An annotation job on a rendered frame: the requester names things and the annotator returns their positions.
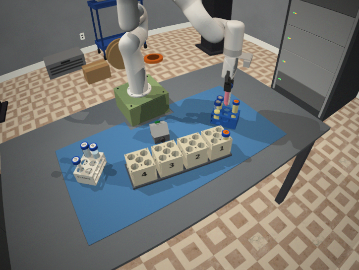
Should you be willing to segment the beige tube rack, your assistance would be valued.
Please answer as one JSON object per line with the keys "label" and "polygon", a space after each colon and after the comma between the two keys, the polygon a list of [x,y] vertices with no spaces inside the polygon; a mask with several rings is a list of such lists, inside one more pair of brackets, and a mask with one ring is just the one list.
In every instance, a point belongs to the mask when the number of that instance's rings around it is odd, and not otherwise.
{"label": "beige tube rack", "polygon": [[[99,152],[100,157],[98,159],[94,159],[93,155],[91,155],[91,157],[85,157],[84,155],[81,158],[81,162],[83,160],[83,172],[79,173],[77,172],[77,170],[75,169],[75,171],[73,172],[76,180],[78,183],[84,183],[84,184],[88,184],[88,185],[94,185],[96,186],[99,178],[104,170],[104,167],[107,163],[105,155],[102,152]],[[88,162],[87,162],[88,160]],[[101,164],[99,164],[100,160],[102,160]],[[95,163],[95,161],[97,163]],[[92,162],[92,163],[91,163]]]}

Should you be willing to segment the blue tube rack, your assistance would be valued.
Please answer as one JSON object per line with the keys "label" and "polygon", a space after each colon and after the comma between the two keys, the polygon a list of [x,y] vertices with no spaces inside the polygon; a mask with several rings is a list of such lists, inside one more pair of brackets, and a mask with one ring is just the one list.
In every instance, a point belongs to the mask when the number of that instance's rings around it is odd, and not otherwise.
{"label": "blue tube rack", "polygon": [[[224,109],[226,109],[226,108],[230,109],[230,111],[225,111]],[[227,113],[228,115],[226,116],[226,115],[224,115],[224,113]],[[223,127],[235,130],[236,126],[237,126],[237,119],[239,118],[239,114],[240,114],[240,110],[238,110],[238,113],[233,113],[232,108],[222,106],[222,109],[220,110],[219,114],[215,114],[214,109],[213,109],[213,111],[211,113],[210,123],[219,125],[219,126],[221,125]],[[219,116],[219,119],[214,119],[213,115]],[[235,115],[236,118],[231,118],[231,115]]]}

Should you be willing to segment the blue bench mat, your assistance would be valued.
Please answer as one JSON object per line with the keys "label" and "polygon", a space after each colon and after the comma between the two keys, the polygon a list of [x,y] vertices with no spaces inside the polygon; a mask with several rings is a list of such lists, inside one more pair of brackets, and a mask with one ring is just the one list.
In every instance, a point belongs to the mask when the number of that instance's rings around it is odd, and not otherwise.
{"label": "blue bench mat", "polygon": [[[217,86],[175,103],[169,104],[174,112],[130,130],[121,123],[102,132],[77,141],[59,150],[56,155],[78,220],[88,242],[92,245],[129,225],[151,215],[176,200],[186,196],[225,172],[236,167],[286,135],[284,131],[240,101],[239,121],[236,129],[223,127],[231,132],[232,156],[182,173],[180,175],[133,189],[128,177],[124,154],[148,148],[154,143],[149,124],[165,121],[170,140],[214,128],[211,112],[217,96],[224,97],[224,88]],[[169,141],[170,141],[169,140]],[[95,142],[103,152],[106,165],[96,186],[78,183],[73,172],[72,158],[83,156],[82,142]]]}

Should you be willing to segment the tube with blue cap and grey dot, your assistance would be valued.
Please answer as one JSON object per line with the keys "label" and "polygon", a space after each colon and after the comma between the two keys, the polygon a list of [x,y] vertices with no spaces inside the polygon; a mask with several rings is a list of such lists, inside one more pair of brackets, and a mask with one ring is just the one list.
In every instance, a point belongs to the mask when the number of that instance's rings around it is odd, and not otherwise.
{"label": "tube with blue cap and grey dot", "polygon": [[[214,106],[214,113],[219,114],[220,109],[221,109],[221,105],[222,105],[222,101],[221,100],[215,100],[214,105],[215,105]],[[214,119],[219,119],[219,116],[214,115]]]}

